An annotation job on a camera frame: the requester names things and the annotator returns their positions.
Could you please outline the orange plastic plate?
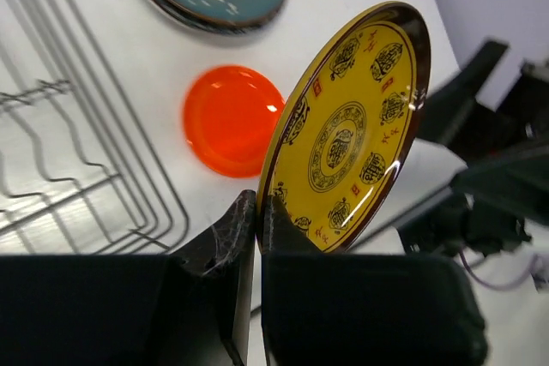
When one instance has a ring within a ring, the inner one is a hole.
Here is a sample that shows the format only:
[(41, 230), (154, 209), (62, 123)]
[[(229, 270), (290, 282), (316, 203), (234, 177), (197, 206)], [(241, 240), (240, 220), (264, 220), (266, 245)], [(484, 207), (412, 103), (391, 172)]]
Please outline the orange plastic plate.
[(261, 172), (285, 101), (264, 75), (241, 65), (202, 72), (181, 108), (185, 140), (197, 158), (223, 176)]

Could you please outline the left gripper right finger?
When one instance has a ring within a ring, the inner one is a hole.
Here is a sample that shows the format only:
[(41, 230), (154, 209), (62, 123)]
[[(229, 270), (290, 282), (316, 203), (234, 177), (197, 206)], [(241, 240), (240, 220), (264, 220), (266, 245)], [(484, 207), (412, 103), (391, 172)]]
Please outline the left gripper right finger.
[(325, 254), (281, 199), (262, 206), (262, 335), (270, 365), (481, 365), (486, 323), (451, 259)]

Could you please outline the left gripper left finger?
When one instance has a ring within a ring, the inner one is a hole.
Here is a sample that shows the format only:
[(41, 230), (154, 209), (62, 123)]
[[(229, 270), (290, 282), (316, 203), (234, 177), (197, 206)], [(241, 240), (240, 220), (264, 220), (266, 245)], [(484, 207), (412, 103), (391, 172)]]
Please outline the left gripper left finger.
[(5, 255), (4, 365), (243, 365), (256, 195), (168, 255)]

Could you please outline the amber brown small plate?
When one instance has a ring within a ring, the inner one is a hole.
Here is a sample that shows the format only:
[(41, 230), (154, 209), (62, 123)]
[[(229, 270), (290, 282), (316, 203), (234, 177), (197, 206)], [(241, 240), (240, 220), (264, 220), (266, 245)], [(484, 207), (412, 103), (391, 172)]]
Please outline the amber brown small plate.
[(258, 214), (276, 197), (319, 250), (347, 249), (401, 171), (430, 73), (429, 32), (414, 6), (384, 2), (350, 20), (287, 99), (263, 163)]

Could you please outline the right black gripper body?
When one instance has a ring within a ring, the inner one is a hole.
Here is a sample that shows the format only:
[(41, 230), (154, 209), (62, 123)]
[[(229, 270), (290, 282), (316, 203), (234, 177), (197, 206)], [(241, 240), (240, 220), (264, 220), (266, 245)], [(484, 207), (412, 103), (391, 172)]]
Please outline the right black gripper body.
[(466, 166), (399, 227), (406, 252), (454, 257), (470, 248), (488, 256), (529, 241), (527, 219), (547, 224), (546, 80), (521, 73), (496, 110), (477, 100), (445, 148)]

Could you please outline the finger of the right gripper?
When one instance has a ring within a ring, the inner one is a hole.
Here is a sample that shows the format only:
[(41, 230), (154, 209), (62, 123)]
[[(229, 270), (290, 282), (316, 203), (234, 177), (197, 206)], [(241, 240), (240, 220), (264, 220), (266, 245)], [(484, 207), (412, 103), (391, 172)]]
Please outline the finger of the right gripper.
[(459, 73), (425, 100), (416, 137), (449, 147), (473, 113), (478, 92), (508, 48), (500, 41), (486, 40)]

